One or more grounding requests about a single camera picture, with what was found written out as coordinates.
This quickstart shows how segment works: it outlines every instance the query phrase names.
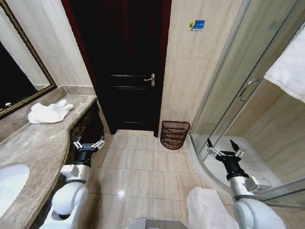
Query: gold mirror frame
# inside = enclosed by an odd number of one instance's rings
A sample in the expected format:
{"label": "gold mirror frame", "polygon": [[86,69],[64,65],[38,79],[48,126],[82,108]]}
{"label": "gold mirror frame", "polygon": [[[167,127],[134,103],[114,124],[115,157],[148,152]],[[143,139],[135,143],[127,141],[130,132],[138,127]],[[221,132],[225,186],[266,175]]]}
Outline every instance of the gold mirror frame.
{"label": "gold mirror frame", "polygon": [[17,109],[23,107],[24,105],[30,103],[31,101],[33,101],[35,99],[37,99],[38,97],[41,97],[44,94],[46,94],[47,92],[53,90],[54,88],[56,88],[56,84],[53,81],[50,73],[48,72],[48,70],[44,66],[43,62],[41,61],[40,57],[38,56],[37,52],[35,51],[35,49],[34,49],[33,45],[31,44],[30,40],[28,39],[28,37],[24,33],[23,29],[21,28],[19,22],[15,18],[13,12],[10,10],[6,1],[5,0],[0,0],[0,6],[3,8],[5,14],[8,16],[9,20],[11,21],[11,23],[15,27],[15,29],[18,32],[18,34],[20,35],[20,37],[22,38],[23,42],[25,43],[25,45],[29,49],[30,53],[32,54],[35,61],[37,62],[38,66],[41,68],[42,72],[44,73],[44,75],[47,77],[47,79],[50,82],[50,86],[38,91],[37,93],[29,96],[28,98],[26,98],[22,101],[19,101],[19,102],[15,103],[14,105],[12,105],[10,107],[0,111],[0,119],[2,119],[5,116],[7,116],[7,115],[11,114],[12,112],[16,111]]}

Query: white cloth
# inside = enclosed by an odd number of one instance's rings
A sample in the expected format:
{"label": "white cloth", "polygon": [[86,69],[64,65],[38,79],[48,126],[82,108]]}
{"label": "white cloth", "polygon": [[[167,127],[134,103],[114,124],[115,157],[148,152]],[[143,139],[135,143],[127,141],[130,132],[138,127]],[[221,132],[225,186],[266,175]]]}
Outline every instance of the white cloth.
{"label": "white cloth", "polygon": [[264,78],[305,103],[305,28],[294,37]]}
{"label": "white cloth", "polygon": [[213,189],[193,188],[186,205],[189,223],[197,229],[239,229]]}
{"label": "white cloth", "polygon": [[65,99],[49,106],[37,103],[31,107],[28,120],[33,124],[61,122],[72,108],[73,105]]}

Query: mirror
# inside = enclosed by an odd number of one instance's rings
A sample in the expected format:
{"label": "mirror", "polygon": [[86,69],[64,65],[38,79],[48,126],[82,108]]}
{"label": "mirror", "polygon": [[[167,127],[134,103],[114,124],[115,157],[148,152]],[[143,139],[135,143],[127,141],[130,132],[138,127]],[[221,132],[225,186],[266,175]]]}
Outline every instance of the mirror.
{"label": "mirror", "polygon": [[56,87],[29,39],[0,0],[0,118]]}

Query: shower enclosure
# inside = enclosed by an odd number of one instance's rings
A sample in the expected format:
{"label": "shower enclosure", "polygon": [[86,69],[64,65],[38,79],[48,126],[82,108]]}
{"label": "shower enclosure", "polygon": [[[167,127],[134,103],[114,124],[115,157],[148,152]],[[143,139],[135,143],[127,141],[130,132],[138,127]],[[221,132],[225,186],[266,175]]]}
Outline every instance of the shower enclosure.
{"label": "shower enclosure", "polygon": [[191,130],[201,165],[229,187],[223,164],[206,151],[245,151],[240,166],[266,177],[272,188],[261,200],[305,206],[305,105],[263,79],[305,21],[303,0],[243,1],[226,47]]}

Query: door handle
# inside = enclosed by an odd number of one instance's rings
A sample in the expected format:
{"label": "door handle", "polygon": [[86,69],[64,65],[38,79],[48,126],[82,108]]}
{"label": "door handle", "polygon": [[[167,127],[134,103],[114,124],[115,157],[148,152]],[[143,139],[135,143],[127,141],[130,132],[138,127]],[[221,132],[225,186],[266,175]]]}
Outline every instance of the door handle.
{"label": "door handle", "polygon": [[152,87],[153,87],[153,86],[154,86],[154,77],[155,77],[155,76],[154,76],[154,73],[153,73],[151,76],[152,76],[152,77],[151,77],[150,79],[147,79],[147,80],[144,79],[144,81],[150,81],[150,80],[151,80],[151,81],[152,81]]}
{"label": "door handle", "polygon": [[250,81],[248,82],[248,84],[243,88],[243,90],[242,90],[242,92],[240,93],[238,99],[239,99],[240,101],[242,101],[242,102],[247,101],[247,99],[243,99],[243,98],[242,98],[242,95],[244,94],[244,92],[247,90],[247,88],[248,88],[252,83],[254,83],[254,82],[259,82],[260,80],[261,80],[260,78],[250,80]]}

